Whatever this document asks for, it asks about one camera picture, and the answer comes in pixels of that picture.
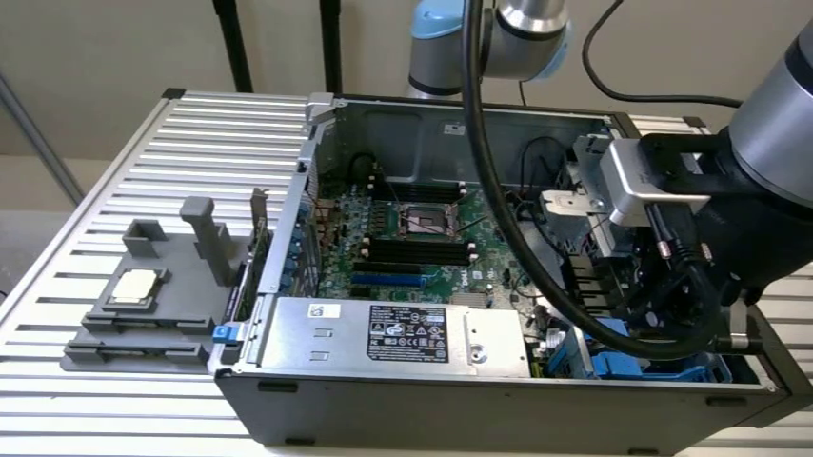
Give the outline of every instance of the white label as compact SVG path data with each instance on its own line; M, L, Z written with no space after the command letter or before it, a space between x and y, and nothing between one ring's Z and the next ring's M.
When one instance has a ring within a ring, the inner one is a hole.
M311 303L307 308L307 317L337 319L342 314L342 305L338 303Z
M463 124L443 124L443 134L463 136L466 134L466 126Z

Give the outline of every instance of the black pole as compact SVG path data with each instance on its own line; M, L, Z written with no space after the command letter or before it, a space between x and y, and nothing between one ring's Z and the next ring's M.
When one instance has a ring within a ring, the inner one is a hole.
M223 41L228 53L228 64L231 66L231 77L238 92L252 93L250 60L246 57L246 46L243 45L243 33L240 31L240 18L238 17L238 4L235 0L212 0L215 13L220 19L223 30Z
M342 93L342 0L319 0L322 19L322 58L326 67L326 90Z

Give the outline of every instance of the gray case panel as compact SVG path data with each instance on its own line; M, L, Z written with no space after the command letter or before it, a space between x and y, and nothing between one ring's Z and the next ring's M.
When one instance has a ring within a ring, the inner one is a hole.
M267 446L672 455L784 398L736 389L298 379L230 371L215 381L251 438Z

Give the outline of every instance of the black cable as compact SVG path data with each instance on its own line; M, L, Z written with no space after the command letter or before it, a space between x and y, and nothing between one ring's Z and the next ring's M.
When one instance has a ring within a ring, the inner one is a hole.
M527 107L529 106L529 102L525 99L525 87L522 86L522 81L519 81L517 83L517 85L519 86L519 100L522 100L522 106Z
M537 298L543 298L545 295L539 294L539 295L529 295L525 292L519 291L519 280L525 277L525 273L521 274L517 279L513 280L513 286L511 286L511 292L515 293L517 295L519 295L521 297L525 298L530 298L530 299L537 299Z
M477 226L479 223L482 223L482 221L487 219L487 215L486 216L481 216L478 217L473 222L470 222L469 224L466 224L465 226L462 226L461 228L458 228L457 233L461 233L462 231L471 229L474 226Z
M509 202L499 185L499 177L494 168L494 158L485 136L483 100L481 96L479 67L481 67L481 18L483 15L483 0L466 0L462 23L462 102L466 132L471 146L483 195L494 214L494 220L503 232L503 237L519 266L531 278L539 292L550 301L554 308L570 323L580 327L585 333L596 338L608 347L636 357L649 360L676 360L686 358L709 348L716 336L716 323L720 313L716 312L718 301L714 288L702 269L690 265L690 275L698 298L704 305L701 322L694 337L686 340L654 343L640 341L621 335L602 325L585 309L570 300L566 292L545 270L514 221Z
M513 212L514 218L517 219L517 221L519 220L519 212L526 207L529 210L529 214L531 215L531 222L534 223L534 228L538 231L538 235L542 237L542 240L545 241L545 243L547 243L547 246L553 249L553 251L562 258L562 260L566 260L567 253L559 249L559 247L557 246L557 243L554 243L554 240L547 235L547 232L545 231L545 227L539 223L539 221L537 219L537 215L534 214L534 204L531 202L522 202L519 205L517 205L517 209Z
M613 5L601 15L598 21L596 21L596 24L593 25L593 28L590 29L590 33L588 33L588 38L585 38L585 46L582 47L582 65L585 66L588 77L590 78L598 90L601 90L610 98L614 98L622 102L700 103L702 105L718 105L721 107L738 108L742 105L742 101L734 100L733 98L716 97L710 95L630 95L626 93L616 92L601 81L601 79L598 78L598 74L596 74L596 70L593 69L593 64L590 63L590 45L593 44L593 37L598 33L598 30L605 25L605 22L608 22L608 19L610 18L622 3L624 0L616 0Z
M539 193L537 193L535 191L535 185L534 182L537 181L537 171L538 171L538 167L534 166L531 168L531 179L529 179L529 191L525 193L526 196L526 200L537 200L541 196L541 193L547 190L547 189L555 189L557 188L557 180L559 178L559 174L554 173L554 171L550 169L550 166L547 165L547 161L545 160L543 156L538 157L538 164L542 164L542 168L545 169L545 173L547 174L547 181L546 182L551 182L553 184L547 185L545 183L539 184Z
M602 219L598 220L598 222L596 224L593 224L590 226L590 228L588 229L588 233L585 233L585 236L582 237L582 240L580 241L580 246L576 247L577 249L580 249L578 252L582 251L582 245L588 241L588 238L590 238L593 231L596 229L598 229L598 226L601 226L605 222L608 222L609 219L610 219L610 214L608 214Z
M529 149L531 148L531 145L537 142L537 141L542 141L542 140L550 140L554 143L557 143L557 145L559 145L559 147L563 150L567 150L567 147L562 144L562 142L553 136L550 135L541 135L535 138L531 138L526 143L525 143L525 147L522 148L522 152L519 152L519 194L522 194L522 191L525 189L525 162L526 162L526 156L529 155Z

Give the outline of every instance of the warning label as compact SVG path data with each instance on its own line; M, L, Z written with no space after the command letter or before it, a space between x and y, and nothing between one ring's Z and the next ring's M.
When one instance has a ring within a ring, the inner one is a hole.
M446 309L373 306L369 329L373 360L449 363Z

